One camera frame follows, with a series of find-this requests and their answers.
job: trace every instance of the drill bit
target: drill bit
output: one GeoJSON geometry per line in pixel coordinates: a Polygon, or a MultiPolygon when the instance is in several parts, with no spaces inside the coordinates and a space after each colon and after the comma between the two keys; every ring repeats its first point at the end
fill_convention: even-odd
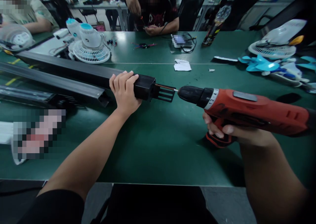
{"type": "Polygon", "coordinates": [[[175,89],[175,88],[166,87],[166,86],[162,86],[162,85],[159,85],[159,84],[155,84],[155,85],[156,85],[156,86],[159,86],[159,87],[163,87],[163,88],[169,89],[169,90],[172,90],[172,91],[178,91],[178,90],[175,89]]]}

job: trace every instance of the sleeve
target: sleeve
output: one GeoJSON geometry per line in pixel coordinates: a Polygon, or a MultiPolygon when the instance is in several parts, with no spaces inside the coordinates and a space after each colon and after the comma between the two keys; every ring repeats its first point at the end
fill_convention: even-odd
{"type": "Polygon", "coordinates": [[[30,5],[36,17],[44,18],[54,24],[53,16],[40,0],[31,0],[30,5]]]}
{"type": "Polygon", "coordinates": [[[13,20],[10,16],[6,14],[2,14],[2,22],[16,23],[15,20],[13,20]]]}
{"type": "Polygon", "coordinates": [[[167,0],[167,10],[166,10],[166,17],[165,22],[171,22],[177,17],[179,17],[179,12],[176,5],[177,0],[167,0]]]}
{"type": "Polygon", "coordinates": [[[81,223],[84,201],[73,191],[57,189],[38,196],[18,224],[81,223]]]}

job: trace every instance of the hand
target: hand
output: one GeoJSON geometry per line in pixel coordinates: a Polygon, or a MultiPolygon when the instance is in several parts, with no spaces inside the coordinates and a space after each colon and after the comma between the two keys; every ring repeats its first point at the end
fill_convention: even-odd
{"type": "Polygon", "coordinates": [[[138,0],[125,0],[125,1],[131,13],[136,14],[137,16],[141,15],[141,6],[138,0]]]}
{"type": "Polygon", "coordinates": [[[134,83],[138,79],[138,74],[133,71],[126,71],[110,78],[110,88],[114,93],[117,102],[117,111],[125,117],[129,117],[141,105],[142,100],[136,99],[134,94],[134,83]]]}
{"type": "Polygon", "coordinates": [[[272,135],[272,133],[268,131],[264,131],[258,128],[240,127],[233,125],[225,125],[223,127],[223,131],[221,131],[214,123],[212,123],[212,119],[208,114],[204,112],[202,117],[207,124],[207,129],[210,135],[215,134],[215,136],[223,138],[225,133],[237,137],[237,141],[239,143],[260,147],[267,147],[270,145],[278,144],[276,138],[272,135]]]}
{"type": "Polygon", "coordinates": [[[150,36],[156,36],[159,34],[158,27],[155,25],[145,27],[144,29],[145,29],[146,33],[150,36]]]}

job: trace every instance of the black aluminum profile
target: black aluminum profile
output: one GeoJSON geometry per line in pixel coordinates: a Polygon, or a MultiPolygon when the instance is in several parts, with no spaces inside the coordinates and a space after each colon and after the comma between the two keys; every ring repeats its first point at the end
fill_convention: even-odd
{"type": "MultiPolygon", "coordinates": [[[[41,71],[74,78],[106,89],[110,89],[110,77],[113,74],[118,75],[123,72],[122,70],[105,66],[87,64],[27,51],[20,52],[16,56],[29,65],[36,65],[41,71]]],[[[152,98],[155,98],[172,102],[174,91],[166,92],[166,90],[156,86],[155,83],[156,78],[139,74],[139,78],[134,84],[135,97],[147,101],[151,101],[152,98]],[[169,96],[158,93],[158,91],[168,93],[169,96]]]]}
{"type": "Polygon", "coordinates": [[[0,85],[2,100],[32,105],[47,109],[65,109],[70,111],[76,107],[77,101],[70,96],[49,92],[33,91],[0,85]]]}
{"type": "Polygon", "coordinates": [[[109,103],[104,88],[4,62],[0,62],[0,70],[53,86],[56,88],[55,91],[57,93],[71,96],[84,102],[101,103],[104,107],[109,103]]]}

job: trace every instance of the black shirt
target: black shirt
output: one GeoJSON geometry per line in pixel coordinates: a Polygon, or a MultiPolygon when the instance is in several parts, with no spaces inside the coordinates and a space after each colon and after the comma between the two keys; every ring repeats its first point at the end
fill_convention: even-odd
{"type": "MultiPolygon", "coordinates": [[[[38,196],[18,224],[81,223],[83,211],[84,201],[77,193],[52,190],[38,196]]],[[[115,184],[101,223],[217,222],[200,187],[115,184]]]]}
{"type": "Polygon", "coordinates": [[[137,31],[143,31],[145,26],[164,26],[166,22],[171,22],[179,16],[176,0],[157,0],[154,4],[150,4],[149,0],[138,1],[143,19],[138,16],[135,17],[137,31]]]}

